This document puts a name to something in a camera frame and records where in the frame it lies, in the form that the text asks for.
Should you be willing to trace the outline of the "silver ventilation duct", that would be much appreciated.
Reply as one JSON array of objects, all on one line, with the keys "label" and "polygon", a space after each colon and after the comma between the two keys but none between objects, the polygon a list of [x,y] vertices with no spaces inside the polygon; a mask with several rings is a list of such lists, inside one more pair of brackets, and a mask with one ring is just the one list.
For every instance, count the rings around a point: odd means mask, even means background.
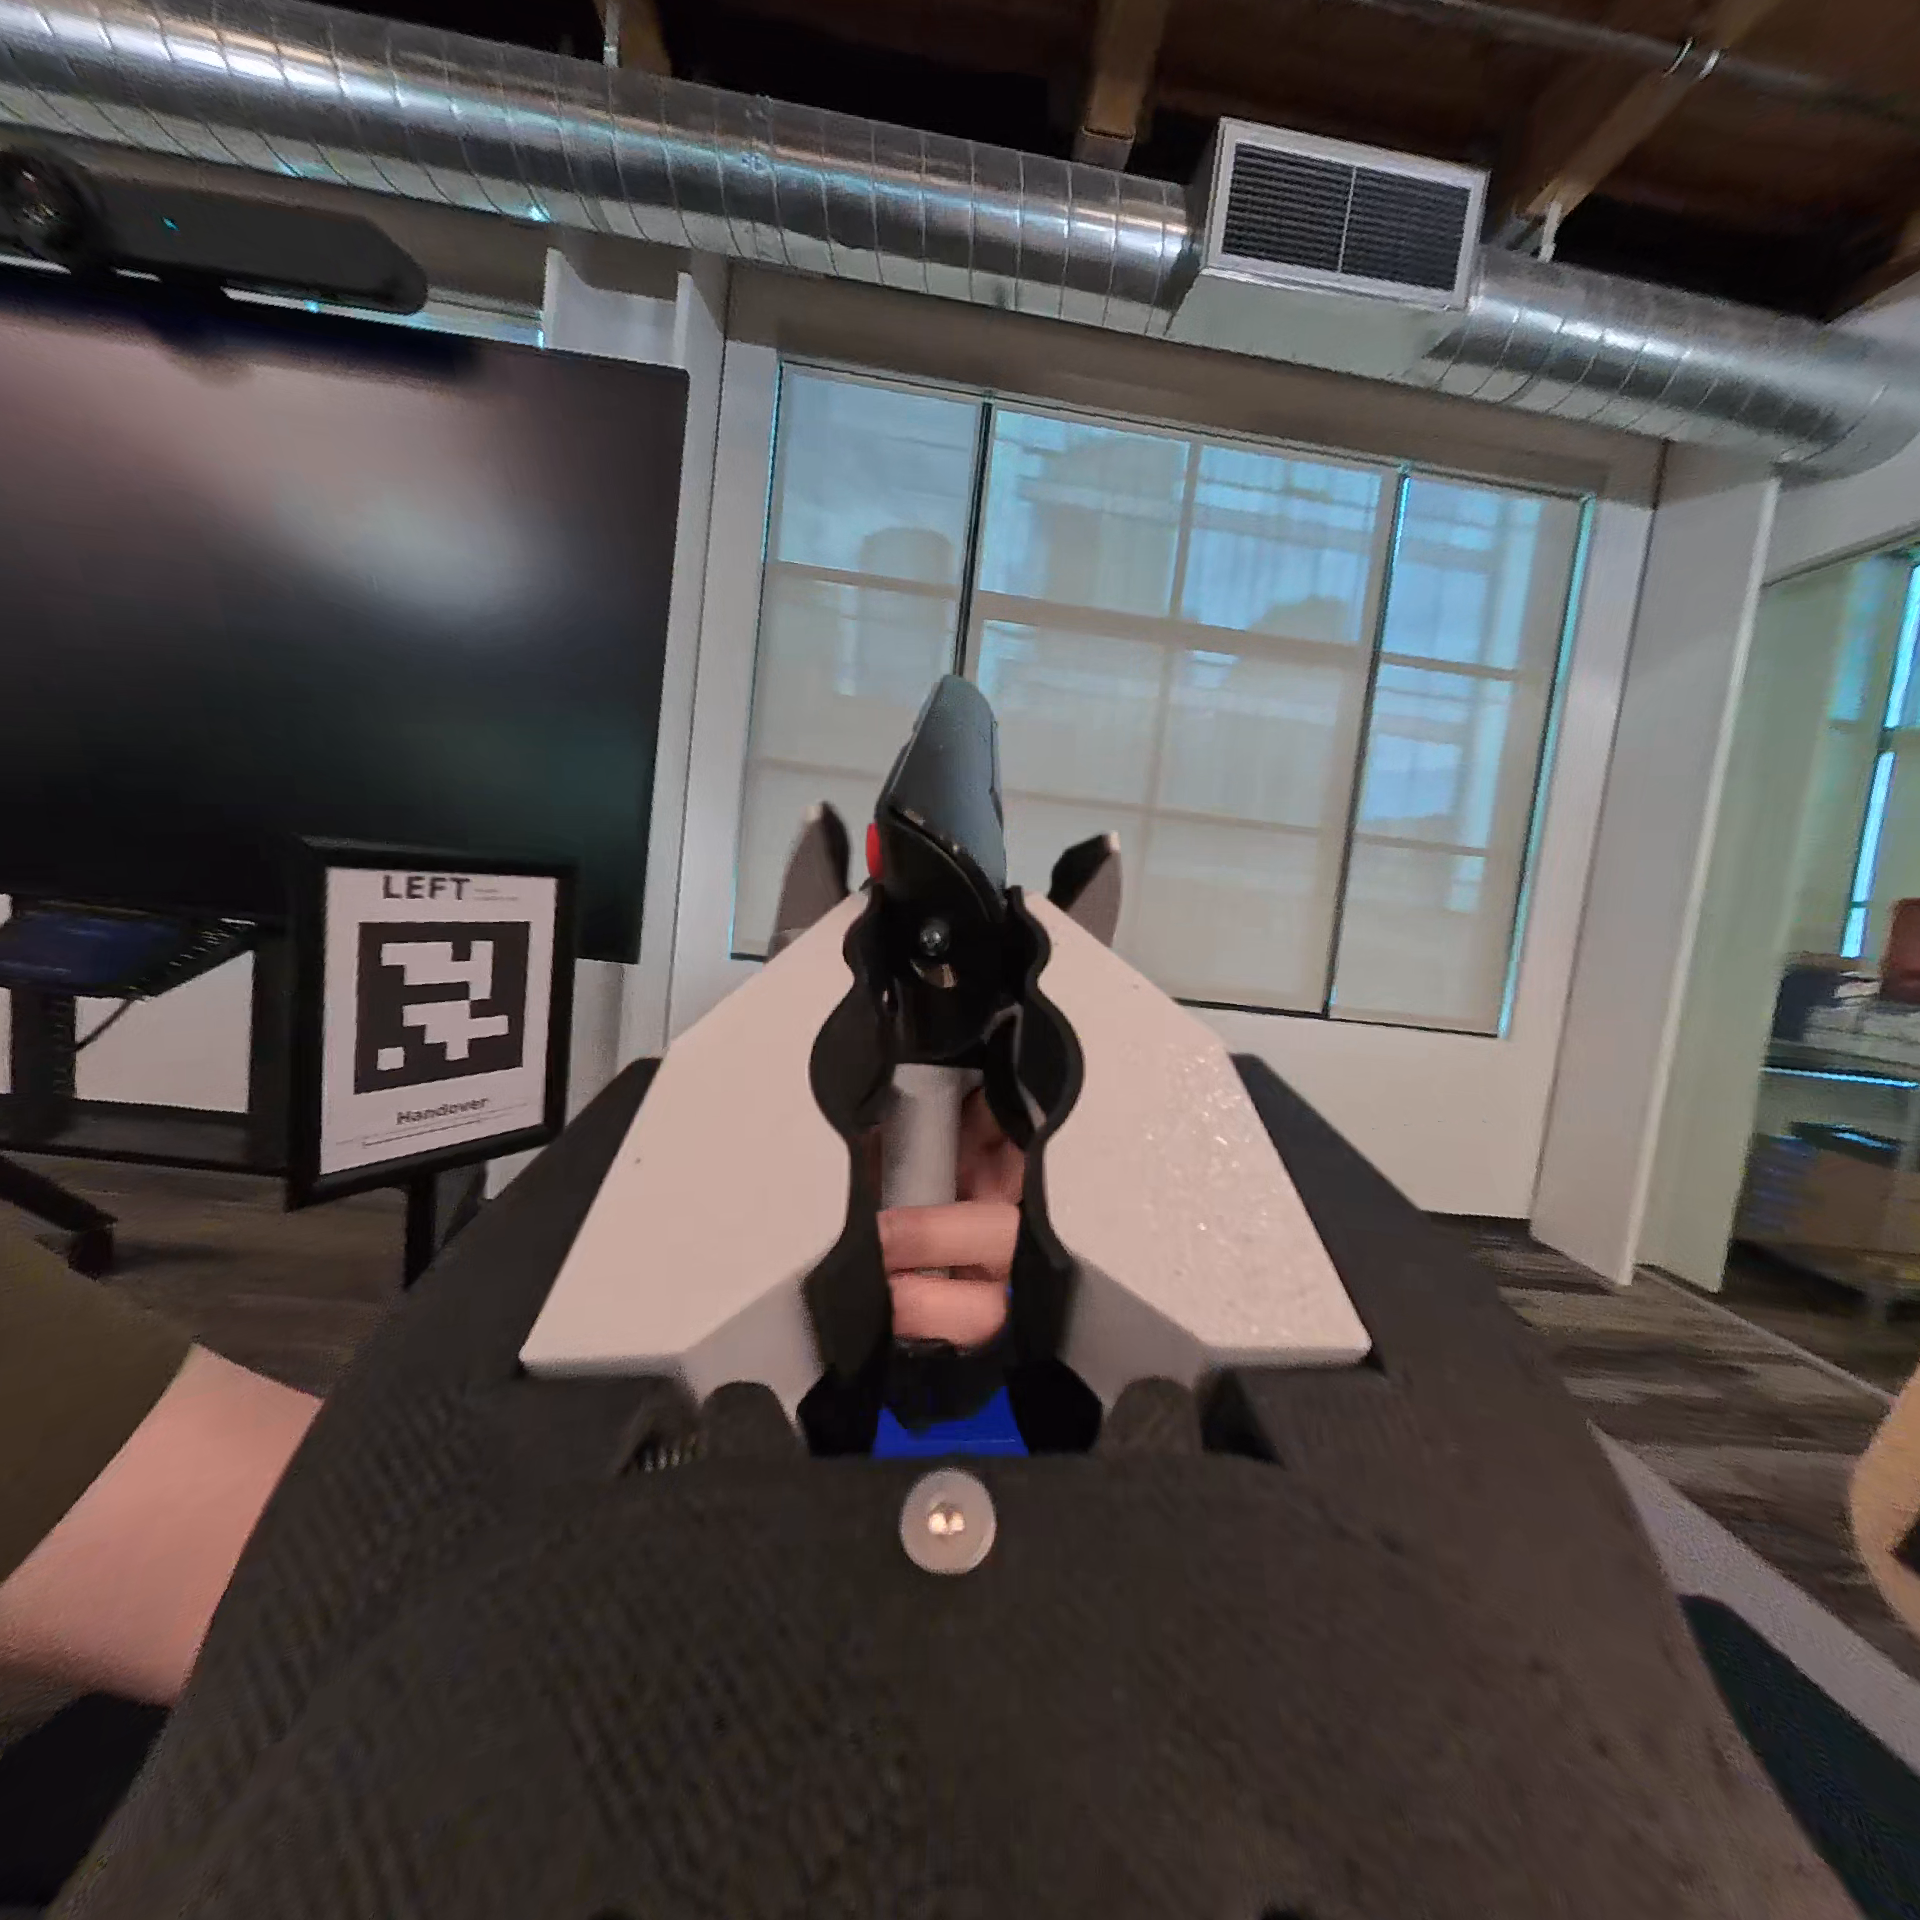
[{"label": "silver ventilation duct", "polygon": [[[6,4],[2,82],[8,128],[1140,338],[1190,244],[1191,186],[319,4]],[[1916,443],[1911,344],[1500,246],[1379,381],[1809,477]]]}]

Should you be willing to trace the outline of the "large paned window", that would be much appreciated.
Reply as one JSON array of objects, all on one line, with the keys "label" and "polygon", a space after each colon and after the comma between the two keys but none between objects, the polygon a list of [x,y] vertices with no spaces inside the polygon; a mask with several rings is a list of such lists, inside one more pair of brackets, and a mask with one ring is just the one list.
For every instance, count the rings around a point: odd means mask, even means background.
[{"label": "large paned window", "polygon": [[934,683],[999,724],[1011,883],[1120,841],[1119,949],[1209,1010],[1500,1037],[1593,504],[785,362],[730,946]]}]

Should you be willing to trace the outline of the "large black wall screen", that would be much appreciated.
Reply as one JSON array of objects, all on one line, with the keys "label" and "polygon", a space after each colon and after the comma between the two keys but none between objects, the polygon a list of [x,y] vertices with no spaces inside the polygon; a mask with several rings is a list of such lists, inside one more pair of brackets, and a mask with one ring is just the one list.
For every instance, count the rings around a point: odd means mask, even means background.
[{"label": "large black wall screen", "polygon": [[687,424],[672,366],[8,274],[6,893],[556,859],[635,962]]}]

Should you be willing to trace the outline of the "blue plastic bin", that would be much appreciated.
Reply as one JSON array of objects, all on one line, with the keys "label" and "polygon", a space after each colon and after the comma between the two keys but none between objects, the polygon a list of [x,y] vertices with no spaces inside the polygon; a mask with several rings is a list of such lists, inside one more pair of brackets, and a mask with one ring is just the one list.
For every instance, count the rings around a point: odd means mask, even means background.
[{"label": "blue plastic bin", "polygon": [[971,1413],[910,1425],[882,1408],[872,1443],[876,1459],[1027,1456],[1011,1398],[999,1392]]}]

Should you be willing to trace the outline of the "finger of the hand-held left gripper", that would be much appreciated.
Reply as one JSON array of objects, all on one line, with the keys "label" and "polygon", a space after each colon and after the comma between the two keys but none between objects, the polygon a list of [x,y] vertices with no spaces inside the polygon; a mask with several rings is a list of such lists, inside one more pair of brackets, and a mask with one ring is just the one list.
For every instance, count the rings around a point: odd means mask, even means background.
[{"label": "finger of the hand-held left gripper", "polygon": [[1067,845],[1052,864],[1047,904],[1088,938],[1114,949],[1122,907],[1120,836],[1097,833]]},{"label": "finger of the hand-held left gripper", "polygon": [[786,946],[848,899],[848,864],[850,849],[843,818],[830,803],[815,803],[806,811],[785,864],[770,932],[770,961],[780,957]]}]

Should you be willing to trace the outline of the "person's left forearm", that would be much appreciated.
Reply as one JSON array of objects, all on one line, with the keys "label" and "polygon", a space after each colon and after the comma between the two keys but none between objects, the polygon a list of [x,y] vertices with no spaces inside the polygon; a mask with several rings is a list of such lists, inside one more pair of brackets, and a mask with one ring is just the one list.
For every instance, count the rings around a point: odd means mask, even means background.
[{"label": "person's left forearm", "polygon": [[2,1587],[2,1666],[172,1707],[323,1398],[192,1349]]}]

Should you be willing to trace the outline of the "white air vent box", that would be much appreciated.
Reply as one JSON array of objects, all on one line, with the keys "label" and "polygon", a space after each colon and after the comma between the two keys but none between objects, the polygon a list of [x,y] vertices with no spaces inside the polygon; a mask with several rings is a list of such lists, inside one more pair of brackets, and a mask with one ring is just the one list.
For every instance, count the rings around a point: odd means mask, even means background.
[{"label": "white air vent box", "polygon": [[1489,186],[1476,164],[1223,118],[1169,338],[1407,381],[1471,308]]}]

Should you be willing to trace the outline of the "grey shelf with boxes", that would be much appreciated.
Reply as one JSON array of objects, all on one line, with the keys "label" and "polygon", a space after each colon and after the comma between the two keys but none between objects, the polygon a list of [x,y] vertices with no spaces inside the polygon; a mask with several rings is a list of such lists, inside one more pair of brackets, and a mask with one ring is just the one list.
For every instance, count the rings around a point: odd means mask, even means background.
[{"label": "grey shelf with boxes", "polygon": [[1871,965],[1788,957],[1760,1068],[1735,1241],[1886,1324],[1918,1292],[1918,1010]]}]

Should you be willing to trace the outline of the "black sign stand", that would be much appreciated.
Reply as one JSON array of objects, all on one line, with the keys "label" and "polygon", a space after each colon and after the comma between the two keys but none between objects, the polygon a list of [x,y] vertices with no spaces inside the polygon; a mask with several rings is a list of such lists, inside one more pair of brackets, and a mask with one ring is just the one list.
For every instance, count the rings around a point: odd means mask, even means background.
[{"label": "black sign stand", "polygon": [[488,1203],[490,1166],[418,1170],[402,1185],[401,1283],[411,1290]]}]

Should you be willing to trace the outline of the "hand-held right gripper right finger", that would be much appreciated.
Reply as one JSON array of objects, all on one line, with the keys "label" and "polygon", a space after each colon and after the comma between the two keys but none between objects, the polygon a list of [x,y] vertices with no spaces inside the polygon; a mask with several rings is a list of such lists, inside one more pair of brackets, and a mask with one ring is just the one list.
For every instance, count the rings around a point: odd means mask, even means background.
[{"label": "hand-held right gripper right finger", "polygon": [[1374,1342],[1216,1030],[1016,886],[983,1104],[1023,1150],[1004,1361],[1027,1454],[1086,1454],[1135,1386],[1351,1369]]}]

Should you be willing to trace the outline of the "white marker sign board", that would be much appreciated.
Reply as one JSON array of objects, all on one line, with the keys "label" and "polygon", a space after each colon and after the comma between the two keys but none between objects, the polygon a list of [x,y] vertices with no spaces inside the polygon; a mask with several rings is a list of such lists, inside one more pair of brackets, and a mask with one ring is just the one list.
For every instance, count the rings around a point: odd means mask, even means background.
[{"label": "white marker sign board", "polygon": [[291,1209],[558,1139],[576,893],[551,858],[295,844]]}]

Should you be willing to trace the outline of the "small tablet screen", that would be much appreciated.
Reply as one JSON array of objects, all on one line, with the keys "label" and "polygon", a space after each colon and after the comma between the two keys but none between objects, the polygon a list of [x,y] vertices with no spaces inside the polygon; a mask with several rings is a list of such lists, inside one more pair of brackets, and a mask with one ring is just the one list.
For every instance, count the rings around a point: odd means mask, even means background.
[{"label": "small tablet screen", "polygon": [[2,988],[70,1000],[155,1000],[251,954],[259,934],[250,918],[14,896],[2,926]]}]

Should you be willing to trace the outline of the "black tablet stand pole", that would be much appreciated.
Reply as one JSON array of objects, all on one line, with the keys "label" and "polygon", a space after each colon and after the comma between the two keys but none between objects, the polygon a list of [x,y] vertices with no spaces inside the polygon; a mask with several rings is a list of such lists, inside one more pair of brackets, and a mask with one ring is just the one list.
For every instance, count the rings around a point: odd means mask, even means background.
[{"label": "black tablet stand pole", "polygon": [[[78,1003],[74,994],[8,988],[9,1107],[28,1146],[57,1139],[76,1113]],[[65,1261],[90,1280],[112,1270],[115,1219],[35,1168],[2,1158],[2,1200],[65,1240]]]}]

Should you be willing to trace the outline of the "instruction sheet display board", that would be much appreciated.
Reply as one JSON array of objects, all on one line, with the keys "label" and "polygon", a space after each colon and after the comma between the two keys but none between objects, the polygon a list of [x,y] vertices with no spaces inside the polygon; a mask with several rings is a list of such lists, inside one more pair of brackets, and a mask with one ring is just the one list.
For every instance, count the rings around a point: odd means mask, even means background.
[{"label": "instruction sheet display board", "polygon": [[1918,1371],[1886,1408],[1855,1465],[1849,1515],[1874,1588],[1918,1637]]}]

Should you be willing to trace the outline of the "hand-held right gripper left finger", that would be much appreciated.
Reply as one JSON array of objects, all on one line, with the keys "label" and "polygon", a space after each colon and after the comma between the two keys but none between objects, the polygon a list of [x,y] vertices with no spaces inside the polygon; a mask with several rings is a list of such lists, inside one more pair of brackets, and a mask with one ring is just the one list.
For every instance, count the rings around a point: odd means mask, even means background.
[{"label": "hand-held right gripper left finger", "polygon": [[892,1345],[873,1200],[812,1086],[856,994],[848,896],[680,1034],[522,1342],[538,1378],[657,1377],[704,1402],[767,1386],[786,1414]]}]

